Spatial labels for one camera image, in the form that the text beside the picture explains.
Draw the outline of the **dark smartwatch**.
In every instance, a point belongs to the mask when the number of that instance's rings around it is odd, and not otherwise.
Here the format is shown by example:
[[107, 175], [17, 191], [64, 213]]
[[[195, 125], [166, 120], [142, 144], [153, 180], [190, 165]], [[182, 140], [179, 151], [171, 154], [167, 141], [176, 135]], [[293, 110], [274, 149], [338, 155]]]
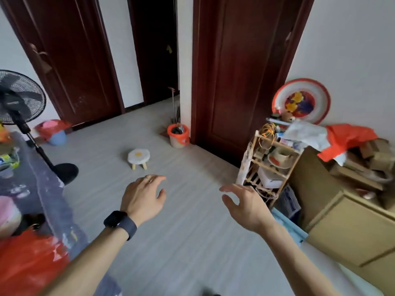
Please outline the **dark smartwatch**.
[[107, 218], [103, 221], [106, 228], [121, 228], [128, 234], [129, 241], [137, 231], [137, 225], [135, 222], [127, 215], [126, 212], [119, 210], [113, 211]]

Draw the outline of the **person's right forearm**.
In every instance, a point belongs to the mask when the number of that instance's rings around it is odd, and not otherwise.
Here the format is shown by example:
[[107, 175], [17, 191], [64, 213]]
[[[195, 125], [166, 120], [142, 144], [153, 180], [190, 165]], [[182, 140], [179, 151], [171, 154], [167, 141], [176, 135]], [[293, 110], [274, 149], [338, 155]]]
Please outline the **person's right forearm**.
[[283, 226], [276, 221], [261, 223], [256, 232], [268, 244], [295, 296], [340, 296]]

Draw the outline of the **white plastic bag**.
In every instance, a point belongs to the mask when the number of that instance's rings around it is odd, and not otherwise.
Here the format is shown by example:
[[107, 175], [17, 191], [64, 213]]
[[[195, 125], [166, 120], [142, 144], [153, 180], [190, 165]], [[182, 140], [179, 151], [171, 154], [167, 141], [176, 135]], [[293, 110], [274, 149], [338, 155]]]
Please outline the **white plastic bag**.
[[302, 142], [318, 151], [331, 146], [328, 140], [328, 130], [325, 127], [302, 120], [291, 123], [282, 137], [286, 140]]

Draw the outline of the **person's right hand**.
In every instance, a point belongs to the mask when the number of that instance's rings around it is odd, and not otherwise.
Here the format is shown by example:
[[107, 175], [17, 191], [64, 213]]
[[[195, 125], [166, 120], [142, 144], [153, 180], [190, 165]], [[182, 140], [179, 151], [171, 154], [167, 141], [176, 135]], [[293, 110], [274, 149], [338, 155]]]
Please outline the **person's right hand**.
[[251, 186], [229, 184], [219, 190], [238, 204], [239, 214], [230, 214], [230, 216], [244, 229], [264, 237], [276, 224], [267, 205]]

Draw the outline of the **large red plastic bag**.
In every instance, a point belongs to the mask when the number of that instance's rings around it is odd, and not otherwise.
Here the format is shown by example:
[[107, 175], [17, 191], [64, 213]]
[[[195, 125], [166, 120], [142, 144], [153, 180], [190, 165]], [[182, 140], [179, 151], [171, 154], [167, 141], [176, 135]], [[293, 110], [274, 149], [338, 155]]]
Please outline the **large red plastic bag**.
[[59, 239], [32, 229], [0, 240], [0, 296], [37, 296], [69, 261]]

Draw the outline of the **orange and white bucket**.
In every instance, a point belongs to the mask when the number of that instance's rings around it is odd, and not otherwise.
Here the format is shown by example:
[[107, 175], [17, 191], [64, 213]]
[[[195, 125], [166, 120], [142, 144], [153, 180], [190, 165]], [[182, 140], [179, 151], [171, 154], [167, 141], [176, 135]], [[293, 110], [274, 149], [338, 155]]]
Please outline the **orange and white bucket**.
[[190, 144], [190, 129], [181, 123], [172, 124], [167, 127], [170, 144], [174, 148], [183, 148]]

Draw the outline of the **pink round object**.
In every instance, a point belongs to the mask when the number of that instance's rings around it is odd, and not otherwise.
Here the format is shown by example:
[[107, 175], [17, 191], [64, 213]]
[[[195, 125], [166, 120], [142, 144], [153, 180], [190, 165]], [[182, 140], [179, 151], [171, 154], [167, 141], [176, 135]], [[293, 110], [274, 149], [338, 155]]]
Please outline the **pink round object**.
[[0, 240], [11, 237], [18, 229], [22, 214], [11, 197], [0, 196]]

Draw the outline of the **green yellow packet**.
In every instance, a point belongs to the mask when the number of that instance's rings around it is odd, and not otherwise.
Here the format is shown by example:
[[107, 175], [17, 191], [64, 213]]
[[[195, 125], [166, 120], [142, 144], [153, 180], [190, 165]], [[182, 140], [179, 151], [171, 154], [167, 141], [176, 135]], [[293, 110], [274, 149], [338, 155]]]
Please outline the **green yellow packet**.
[[19, 151], [19, 147], [14, 147], [10, 153], [0, 155], [0, 170], [8, 167], [18, 168], [20, 165]]

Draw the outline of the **large cardboard box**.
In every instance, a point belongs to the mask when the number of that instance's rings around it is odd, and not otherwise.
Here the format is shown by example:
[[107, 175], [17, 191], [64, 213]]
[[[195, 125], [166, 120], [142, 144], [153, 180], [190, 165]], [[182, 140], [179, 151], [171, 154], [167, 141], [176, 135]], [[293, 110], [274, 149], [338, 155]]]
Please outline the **large cardboard box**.
[[395, 179], [368, 200], [357, 190], [368, 185], [341, 170], [312, 147], [304, 150], [289, 180], [301, 205], [298, 224], [309, 244], [395, 296]]

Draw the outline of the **small wooden shelf rack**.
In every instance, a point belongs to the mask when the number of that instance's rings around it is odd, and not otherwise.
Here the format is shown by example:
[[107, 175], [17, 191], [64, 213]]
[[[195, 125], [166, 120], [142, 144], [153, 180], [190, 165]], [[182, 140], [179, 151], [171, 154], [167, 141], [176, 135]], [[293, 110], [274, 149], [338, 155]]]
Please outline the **small wooden shelf rack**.
[[[267, 156], [277, 147], [297, 154], [290, 169], [279, 169], [269, 163]], [[276, 133], [274, 124], [264, 125], [255, 131], [254, 137], [248, 143], [236, 184], [252, 186], [265, 204], [272, 209], [282, 189], [288, 184], [304, 149], [303, 143], [283, 140], [281, 135]]]

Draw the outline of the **person's left forearm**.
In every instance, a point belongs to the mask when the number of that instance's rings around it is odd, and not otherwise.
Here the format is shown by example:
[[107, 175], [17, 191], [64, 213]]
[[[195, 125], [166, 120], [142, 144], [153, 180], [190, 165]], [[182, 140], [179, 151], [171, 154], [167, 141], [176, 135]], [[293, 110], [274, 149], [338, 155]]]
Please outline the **person's left forearm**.
[[39, 296], [93, 296], [128, 238], [122, 228], [105, 228]]

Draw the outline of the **light blue flat box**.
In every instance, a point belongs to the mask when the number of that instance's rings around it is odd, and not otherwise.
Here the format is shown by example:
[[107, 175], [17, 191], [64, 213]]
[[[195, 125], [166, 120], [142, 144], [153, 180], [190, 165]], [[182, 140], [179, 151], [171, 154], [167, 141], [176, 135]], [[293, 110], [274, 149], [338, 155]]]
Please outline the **light blue flat box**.
[[298, 227], [294, 222], [292, 222], [279, 210], [273, 208], [271, 210], [271, 213], [274, 216], [275, 220], [287, 230], [287, 232], [293, 238], [294, 242], [298, 246], [301, 246], [301, 244], [307, 239], [308, 233], [306, 233], [304, 230]]

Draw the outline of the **blue trash bin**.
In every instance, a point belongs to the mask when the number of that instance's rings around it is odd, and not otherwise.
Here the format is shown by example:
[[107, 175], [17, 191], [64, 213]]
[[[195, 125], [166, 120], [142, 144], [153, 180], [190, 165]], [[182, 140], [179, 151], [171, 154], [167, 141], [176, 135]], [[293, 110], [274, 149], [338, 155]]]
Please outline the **blue trash bin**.
[[64, 130], [52, 134], [51, 137], [47, 140], [47, 144], [52, 146], [62, 146], [65, 145], [66, 143], [67, 143], [67, 135]]

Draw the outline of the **pink bin bag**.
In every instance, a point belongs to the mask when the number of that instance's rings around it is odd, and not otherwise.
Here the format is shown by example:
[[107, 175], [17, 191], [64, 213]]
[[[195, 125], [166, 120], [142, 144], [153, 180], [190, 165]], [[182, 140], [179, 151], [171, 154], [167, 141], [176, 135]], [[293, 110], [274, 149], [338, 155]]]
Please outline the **pink bin bag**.
[[39, 136], [47, 142], [56, 134], [66, 134], [66, 130], [70, 129], [71, 127], [72, 124], [67, 121], [61, 119], [51, 119], [36, 125], [34, 129], [39, 134]]

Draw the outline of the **long-handled cleaning tool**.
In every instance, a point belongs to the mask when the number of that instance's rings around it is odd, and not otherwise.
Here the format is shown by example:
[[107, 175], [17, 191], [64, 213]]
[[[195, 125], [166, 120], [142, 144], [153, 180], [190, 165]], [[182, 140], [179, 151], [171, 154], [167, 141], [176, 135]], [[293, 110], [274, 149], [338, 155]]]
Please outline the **long-handled cleaning tool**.
[[178, 124], [181, 121], [181, 114], [180, 114], [180, 104], [176, 103], [176, 96], [179, 96], [180, 91], [176, 90], [172, 87], [168, 87], [168, 89], [171, 91], [171, 100], [172, 100], [172, 109], [173, 109], [173, 115], [170, 119], [171, 124]]

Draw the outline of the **round red white tray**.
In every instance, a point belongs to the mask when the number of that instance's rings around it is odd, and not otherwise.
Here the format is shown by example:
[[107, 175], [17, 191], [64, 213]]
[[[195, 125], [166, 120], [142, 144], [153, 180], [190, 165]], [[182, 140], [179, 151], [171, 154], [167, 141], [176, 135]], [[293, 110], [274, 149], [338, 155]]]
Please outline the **round red white tray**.
[[290, 80], [275, 93], [271, 108], [273, 114], [291, 114], [318, 125], [327, 116], [331, 107], [331, 96], [327, 88], [317, 80], [299, 78]]

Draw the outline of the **white ceramic bowl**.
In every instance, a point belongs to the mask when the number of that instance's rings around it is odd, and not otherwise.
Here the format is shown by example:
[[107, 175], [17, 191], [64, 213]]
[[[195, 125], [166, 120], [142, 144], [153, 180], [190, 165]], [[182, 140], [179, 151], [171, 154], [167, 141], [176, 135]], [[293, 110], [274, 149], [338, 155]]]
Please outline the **white ceramic bowl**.
[[290, 169], [296, 158], [297, 154], [295, 152], [279, 147], [267, 156], [269, 163], [279, 169]]

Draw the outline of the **dark open wooden door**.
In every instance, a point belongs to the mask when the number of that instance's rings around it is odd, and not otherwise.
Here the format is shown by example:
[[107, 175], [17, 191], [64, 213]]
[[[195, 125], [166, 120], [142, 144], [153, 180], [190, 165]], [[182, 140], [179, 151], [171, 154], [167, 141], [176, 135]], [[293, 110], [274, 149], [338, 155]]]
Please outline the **dark open wooden door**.
[[175, 0], [127, 0], [145, 105], [179, 88]]

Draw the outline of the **blue printed box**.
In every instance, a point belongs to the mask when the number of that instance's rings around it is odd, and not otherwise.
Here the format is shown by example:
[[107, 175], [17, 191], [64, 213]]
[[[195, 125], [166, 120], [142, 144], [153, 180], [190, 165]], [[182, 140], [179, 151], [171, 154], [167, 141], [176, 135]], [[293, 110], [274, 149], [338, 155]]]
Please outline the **blue printed box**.
[[282, 189], [274, 207], [294, 223], [297, 223], [302, 209], [294, 190], [289, 184], [286, 184]]

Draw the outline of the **small white egg stool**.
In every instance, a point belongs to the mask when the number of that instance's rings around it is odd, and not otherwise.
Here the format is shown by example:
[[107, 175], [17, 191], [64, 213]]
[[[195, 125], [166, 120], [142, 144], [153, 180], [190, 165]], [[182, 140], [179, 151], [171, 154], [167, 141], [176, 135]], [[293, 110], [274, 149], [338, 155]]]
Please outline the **small white egg stool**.
[[150, 158], [151, 154], [148, 149], [134, 149], [128, 153], [127, 162], [131, 166], [132, 170], [135, 170], [137, 165], [140, 165], [144, 170], [147, 170], [147, 162]]

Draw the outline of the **person's left hand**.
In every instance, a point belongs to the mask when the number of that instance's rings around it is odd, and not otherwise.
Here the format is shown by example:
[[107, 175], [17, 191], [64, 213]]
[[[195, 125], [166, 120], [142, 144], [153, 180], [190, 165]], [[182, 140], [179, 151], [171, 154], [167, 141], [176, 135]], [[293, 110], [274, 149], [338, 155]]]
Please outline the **person's left hand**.
[[122, 197], [120, 211], [135, 222], [137, 227], [151, 220], [163, 209], [165, 203], [157, 203], [159, 185], [165, 176], [149, 174], [129, 184]]

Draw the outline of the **grey blue table cover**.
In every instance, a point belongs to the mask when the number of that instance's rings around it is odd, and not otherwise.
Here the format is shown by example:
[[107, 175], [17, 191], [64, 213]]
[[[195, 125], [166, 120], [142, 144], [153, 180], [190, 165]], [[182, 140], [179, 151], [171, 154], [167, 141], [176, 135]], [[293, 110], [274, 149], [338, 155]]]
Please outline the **grey blue table cover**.
[[66, 246], [71, 263], [88, 246], [88, 239], [73, 220], [72, 209], [63, 196], [64, 184], [20, 133], [13, 132], [10, 137], [12, 149], [20, 148], [20, 165], [7, 178], [0, 175], [0, 196], [11, 197], [22, 214], [11, 237], [28, 229], [54, 236]]

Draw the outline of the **black standing fan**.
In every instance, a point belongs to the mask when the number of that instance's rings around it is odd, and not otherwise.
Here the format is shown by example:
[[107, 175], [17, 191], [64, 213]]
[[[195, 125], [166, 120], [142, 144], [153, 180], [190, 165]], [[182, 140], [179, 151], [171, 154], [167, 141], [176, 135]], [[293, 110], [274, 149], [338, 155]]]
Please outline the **black standing fan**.
[[0, 122], [3, 125], [16, 125], [28, 137], [29, 145], [67, 185], [78, 176], [78, 167], [71, 163], [52, 164], [44, 150], [37, 145], [27, 124], [43, 113], [46, 104], [45, 93], [39, 84], [23, 74], [0, 69]]

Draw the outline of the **dark red wooden door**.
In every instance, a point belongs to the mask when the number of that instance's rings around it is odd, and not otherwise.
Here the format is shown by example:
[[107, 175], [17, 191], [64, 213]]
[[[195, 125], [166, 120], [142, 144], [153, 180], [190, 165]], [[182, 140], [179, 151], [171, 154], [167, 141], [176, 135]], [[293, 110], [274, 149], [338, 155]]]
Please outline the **dark red wooden door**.
[[[125, 113], [98, 0], [0, 0], [60, 119], [94, 123]], [[43, 74], [33, 43], [48, 55]]]

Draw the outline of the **wide dark red door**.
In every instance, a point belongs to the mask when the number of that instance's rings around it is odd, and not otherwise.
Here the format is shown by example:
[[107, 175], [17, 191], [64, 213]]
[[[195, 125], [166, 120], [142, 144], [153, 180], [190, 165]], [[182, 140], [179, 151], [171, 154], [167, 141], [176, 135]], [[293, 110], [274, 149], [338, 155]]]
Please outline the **wide dark red door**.
[[240, 167], [285, 83], [314, 0], [194, 0], [192, 143]]

